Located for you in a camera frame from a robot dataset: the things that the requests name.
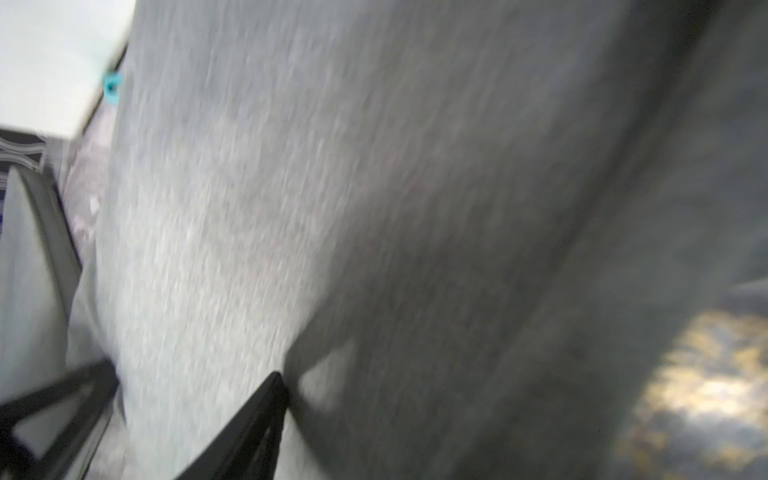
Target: black frame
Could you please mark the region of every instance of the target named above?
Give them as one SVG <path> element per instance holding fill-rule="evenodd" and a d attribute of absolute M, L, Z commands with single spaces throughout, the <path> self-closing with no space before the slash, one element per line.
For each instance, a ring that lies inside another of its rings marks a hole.
<path fill-rule="evenodd" d="M 35 459 L 13 435 L 15 425 L 87 386 L 92 390 L 72 420 L 42 458 Z M 103 360 L 0 406 L 0 474 L 8 471 L 20 480 L 64 478 L 117 389 L 114 366 Z M 271 480 L 287 409 L 288 390 L 282 376 L 272 372 L 177 480 Z"/>

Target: gray upholstery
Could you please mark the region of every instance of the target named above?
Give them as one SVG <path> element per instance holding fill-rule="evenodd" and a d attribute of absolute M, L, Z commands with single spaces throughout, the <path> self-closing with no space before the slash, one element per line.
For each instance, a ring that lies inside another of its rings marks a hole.
<path fill-rule="evenodd" d="M 279 480 L 594 474 L 765 274 L 768 12 L 697 5 L 139 1 L 68 355 L 147 478 L 273 369 Z"/>

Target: teal clip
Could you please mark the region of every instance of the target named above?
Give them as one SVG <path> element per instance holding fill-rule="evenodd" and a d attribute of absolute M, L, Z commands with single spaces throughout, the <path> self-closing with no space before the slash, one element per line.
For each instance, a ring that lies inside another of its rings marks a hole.
<path fill-rule="evenodd" d="M 118 87 L 123 83 L 123 76 L 116 71 L 104 77 L 104 99 L 112 105 L 117 105 L 120 95 Z"/>

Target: gray fabric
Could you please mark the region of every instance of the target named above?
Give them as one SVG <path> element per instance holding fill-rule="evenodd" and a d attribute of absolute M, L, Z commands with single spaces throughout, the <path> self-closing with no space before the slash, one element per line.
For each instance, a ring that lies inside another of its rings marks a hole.
<path fill-rule="evenodd" d="M 139 1 L 68 355 L 147 478 L 283 368 L 278 479 L 594 473 L 764 238 L 765 8 L 676 82 L 693 5 Z"/>

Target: patterned fabric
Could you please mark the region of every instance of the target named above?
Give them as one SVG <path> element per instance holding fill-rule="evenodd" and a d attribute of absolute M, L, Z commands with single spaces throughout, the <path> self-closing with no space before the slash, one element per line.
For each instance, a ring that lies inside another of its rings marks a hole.
<path fill-rule="evenodd" d="M 42 171 L 45 165 L 45 141 L 30 134 L 0 130 L 0 231 L 8 170 L 13 165 Z"/>
<path fill-rule="evenodd" d="M 766 406 L 768 319 L 702 314 L 664 356 L 604 478 L 765 478 Z"/>

